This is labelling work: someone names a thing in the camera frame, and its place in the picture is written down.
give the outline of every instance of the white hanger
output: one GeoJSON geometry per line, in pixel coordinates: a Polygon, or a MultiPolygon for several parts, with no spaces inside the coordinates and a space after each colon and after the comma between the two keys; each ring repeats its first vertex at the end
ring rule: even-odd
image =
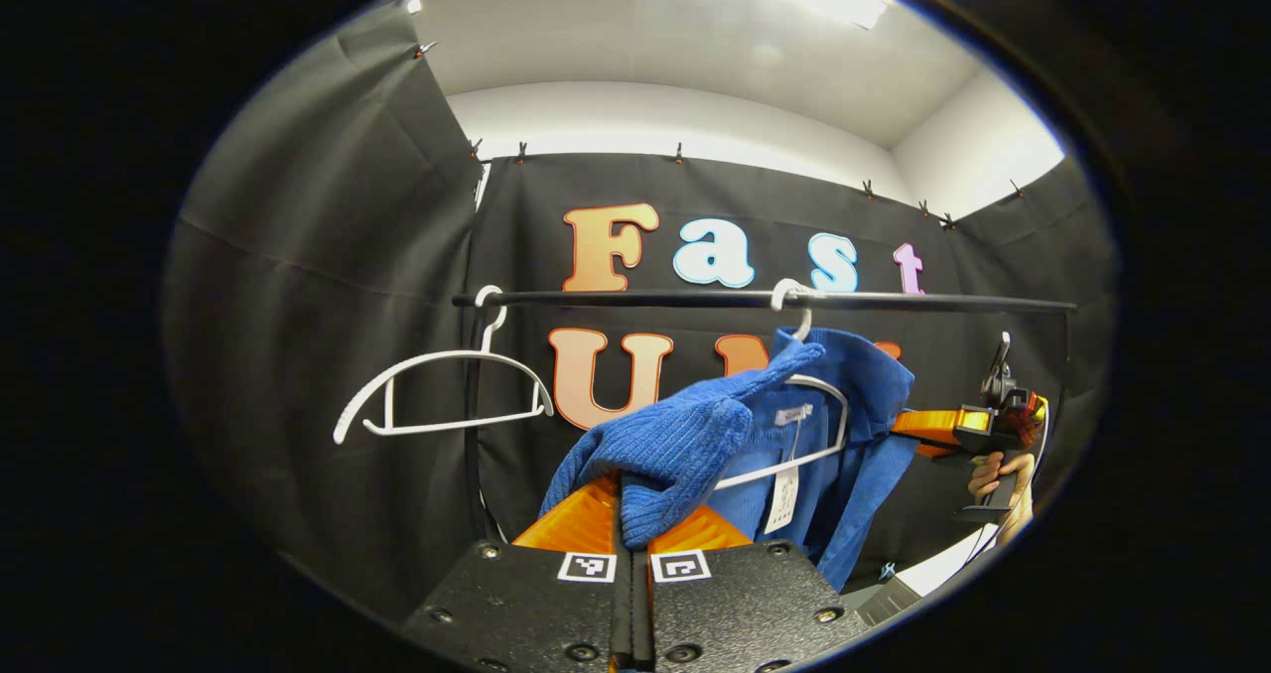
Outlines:
{"type": "MultiPolygon", "coordinates": [[[[477,298],[475,298],[477,307],[480,307],[482,302],[486,301],[487,293],[503,293],[503,292],[498,287],[482,288],[479,292],[477,292],[477,298]]],[[[370,400],[370,397],[372,396],[372,394],[375,394],[376,389],[379,389],[380,385],[385,385],[384,425],[376,425],[375,423],[371,423],[371,420],[362,420],[362,424],[366,425],[366,429],[376,434],[436,433],[440,432],[441,429],[475,428],[475,425],[493,425],[494,423],[510,423],[510,420],[522,420],[526,419],[526,416],[555,415],[555,410],[552,406],[552,396],[550,394],[548,394],[548,387],[543,383],[543,380],[540,380],[539,376],[534,373],[534,371],[531,371],[522,362],[512,361],[511,357],[498,356],[498,353],[489,352],[491,336],[494,335],[494,330],[498,330],[500,328],[503,326],[505,319],[507,319],[506,306],[500,307],[498,319],[496,319],[493,324],[486,325],[486,330],[484,333],[482,333],[480,350],[445,350],[440,353],[426,353],[426,356],[418,356],[413,357],[409,361],[399,362],[398,364],[391,366],[391,368],[383,371],[383,373],[375,376],[375,378],[372,378],[371,382],[362,385],[362,389],[357,391],[356,396],[353,396],[353,400],[351,400],[348,405],[344,406],[344,411],[342,411],[342,414],[339,415],[339,420],[336,420],[336,432],[333,433],[336,443],[344,442],[344,437],[346,434],[348,434],[348,425],[352,424],[353,416],[357,415],[357,411],[361,410],[364,405],[366,405],[366,401],[370,400]],[[506,364],[512,366],[519,371],[522,371],[527,376],[531,376],[531,378],[534,378],[534,392],[531,396],[533,400],[530,403],[530,410],[517,411],[517,414],[515,415],[482,416],[482,419],[478,420],[459,420],[459,423],[438,423],[436,425],[408,425],[407,428],[398,428],[398,425],[394,425],[393,424],[394,376],[400,373],[400,371],[414,368],[414,366],[422,366],[426,362],[432,362],[432,361],[447,359],[449,357],[475,357],[475,359],[480,361],[505,362],[506,364]]]]}
{"type": "MultiPolygon", "coordinates": [[[[773,298],[770,306],[773,311],[780,312],[782,306],[785,303],[785,293],[803,293],[805,296],[824,296],[816,288],[807,288],[805,284],[798,283],[794,279],[780,279],[777,281],[775,287],[773,287],[773,298]]],[[[811,307],[803,307],[803,321],[801,321],[798,330],[794,330],[793,338],[797,342],[803,343],[807,334],[812,331],[812,310],[811,307]]],[[[841,409],[839,410],[839,436],[835,438],[833,446],[826,447],[822,451],[812,452],[811,455],[805,455],[803,457],[794,457],[794,460],[782,461],[782,463],[773,466],[764,466],[763,470],[754,470],[754,472],[746,472],[745,475],[732,475],[732,477],[726,477],[719,480],[716,485],[716,491],[726,490],[727,488],[735,488],[737,484],[754,483],[755,480],[761,480],[768,475],[775,475],[778,472],[794,469],[794,466],[807,465],[808,461],[821,460],[821,457],[830,457],[836,455],[836,452],[843,452],[844,434],[848,432],[848,397],[844,396],[840,389],[834,387],[834,385],[826,383],[825,380],[813,378],[811,375],[791,375],[789,380],[785,380],[789,385],[807,385],[807,387],[817,389],[819,391],[825,391],[831,394],[835,400],[839,401],[841,409]]]]}

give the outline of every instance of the price tag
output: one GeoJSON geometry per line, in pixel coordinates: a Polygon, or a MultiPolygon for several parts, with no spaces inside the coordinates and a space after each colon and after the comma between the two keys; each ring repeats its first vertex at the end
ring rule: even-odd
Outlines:
{"type": "Polygon", "coordinates": [[[768,513],[764,533],[770,535],[794,519],[794,503],[798,502],[798,466],[780,470],[773,475],[773,507],[768,513]]]}

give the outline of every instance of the screw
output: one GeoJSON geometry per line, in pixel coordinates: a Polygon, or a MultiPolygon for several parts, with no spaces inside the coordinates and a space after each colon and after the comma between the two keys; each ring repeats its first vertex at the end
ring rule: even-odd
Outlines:
{"type": "Polygon", "coordinates": [[[666,651],[666,659],[672,663],[689,663],[697,660],[699,655],[702,655],[702,649],[691,644],[675,646],[666,651]]]}
{"type": "Polygon", "coordinates": [[[596,651],[596,649],[594,649],[594,648],[591,648],[591,646],[588,646],[586,644],[576,644],[576,645],[568,646],[568,649],[564,651],[564,654],[568,655],[569,658],[574,659],[574,660],[595,660],[596,656],[600,655],[596,651]]]}

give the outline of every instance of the white wall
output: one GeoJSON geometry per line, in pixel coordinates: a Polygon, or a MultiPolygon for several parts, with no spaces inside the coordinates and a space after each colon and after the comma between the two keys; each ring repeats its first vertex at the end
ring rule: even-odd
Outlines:
{"type": "Polygon", "coordinates": [[[1064,157],[1032,108],[989,69],[892,150],[916,202],[955,220],[1024,188],[1064,157]]]}
{"type": "Polygon", "coordinates": [[[452,94],[450,108],[484,157],[527,152],[675,154],[768,166],[916,206],[890,151],[808,117],[747,99],[655,84],[557,81],[452,94]]]}

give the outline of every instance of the clothing rack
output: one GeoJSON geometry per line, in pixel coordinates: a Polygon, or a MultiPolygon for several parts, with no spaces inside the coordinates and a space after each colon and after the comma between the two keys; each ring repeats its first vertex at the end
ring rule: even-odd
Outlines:
{"type": "MultiPolygon", "coordinates": [[[[472,348],[480,347],[486,326],[486,307],[771,307],[770,290],[633,290],[633,292],[500,292],[487,293],[477,307],[472,330],[472,348]]],[[[475,307],[475,293],[459,293],[454,306],[475,307]]],[[[1075,302],[1036,301],[1036,298],[1003,298],[984,296],[932,296],[930,293],[785,293],[783,306],[835,307],[859,311],[933,311],[933,312],[1010,312],[1010,315],[1061,316],[1060,350],[1064,361],[1059,375],[1059,394],[1051,410],[1051,432],[1059,429],[1063,411],[1064,383],[1068,380],[1069,315],[1075,302]]],[[[477,391],[480,385],[480,361],[468,364],[464,389],[464,418],[475,416],[477,391]]],[[[477,428],[464,429],[464,463],[468,472],[470,519],[477,538],[488,538],[497,526],[482,502],[478,469],[477,428]]]]}

